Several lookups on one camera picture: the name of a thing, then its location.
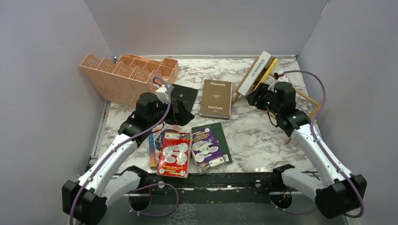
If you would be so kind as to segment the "Little Women book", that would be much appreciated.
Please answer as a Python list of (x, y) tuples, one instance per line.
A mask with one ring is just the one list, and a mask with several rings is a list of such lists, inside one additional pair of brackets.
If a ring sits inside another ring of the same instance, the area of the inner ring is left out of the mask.
[(152, 144), (154, 144), (154, 147), (159, 150), (162, 147), (165, 133), (168, 131), (178, 132), (179, 130), (180, 127), (178, 125), (170, 125), (165, 123), (159, 125), (154, 129), (154, 132), (150, 135), (151, 142)]

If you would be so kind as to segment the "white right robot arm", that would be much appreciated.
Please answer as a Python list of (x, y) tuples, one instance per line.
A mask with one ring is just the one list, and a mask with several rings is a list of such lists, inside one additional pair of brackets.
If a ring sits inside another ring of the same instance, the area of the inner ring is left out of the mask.
[(314, 128), (308, 115), (296, 108), (296, 91), (289, 82), (278, 82), (274, 87), (260, 84), (245, 97), (250, 106), (272, 113), (276, 126), (295, 141), (318, 172), (311, 177), (288, 164), (273, 170), (271, 186), (278, 191), (293, 188), (315, 202), (319, 212), (332, 219), (359, 209), (364, 213), (363, 197), (366, 179), (354, 175), (331, 152)]

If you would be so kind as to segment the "yellow Little Prince book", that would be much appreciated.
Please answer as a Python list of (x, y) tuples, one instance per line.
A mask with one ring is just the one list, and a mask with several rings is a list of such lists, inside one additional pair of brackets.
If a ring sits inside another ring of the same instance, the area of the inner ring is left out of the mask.
[(259, 75), (257, 75), (256, 80), (252, 84), (253, 90), (256, 90), (261, 83), (265, 82), (268, 75), (274, 73), (277, 64), (277, 58), (272, 57), (271, 59), (269, 59), (269, 61), (265, 64), (265, 67), (261, 70)]

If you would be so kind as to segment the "brown Decorate Furniture book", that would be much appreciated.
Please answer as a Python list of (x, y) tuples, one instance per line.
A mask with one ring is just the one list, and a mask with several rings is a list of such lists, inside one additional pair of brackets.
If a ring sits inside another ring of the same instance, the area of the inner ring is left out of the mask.
[(199, 115), (219, 119), (229, 119), (231, 115), (233, 83), (217, 80), (204, 80)]

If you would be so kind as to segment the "white Afternoon Tea book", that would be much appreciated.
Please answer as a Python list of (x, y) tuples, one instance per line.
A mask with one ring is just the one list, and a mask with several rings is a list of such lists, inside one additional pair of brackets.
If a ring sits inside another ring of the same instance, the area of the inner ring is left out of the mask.
[(251, 86), (260, 75), (262, 70), (267, 66), (267, 63), (272, 60), (274, 57), (266, 51), (263, 51), (258, 59), (251, 66), (251, 69), (248, 70), (244, 78), (239, 83), (236, 93), (239, 93), (245, 96), (248, 91), (251, 89)]

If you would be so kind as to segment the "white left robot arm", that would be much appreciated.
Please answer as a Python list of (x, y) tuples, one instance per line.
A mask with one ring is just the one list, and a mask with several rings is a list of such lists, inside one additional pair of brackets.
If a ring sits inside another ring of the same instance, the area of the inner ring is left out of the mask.
[(158, 183), (149, 183), (150, 174), (137, 166), (125, 169), (113, 178), (121, 164), (135, 152), (152, 130), (161, 123), (177, 124), (182, 116), (187, 124), (194, 116), (183, 103), (173, 100), (169, 91), (142, 93), (135, 111), (120, 125), (117, 135), (98, 161), (76, 181), (68, 180), (61, 189), (62, 209), (69, 216), (69, 224), (81, 222), (97, 225), (108, 207), (128, 192), (148, 192)]

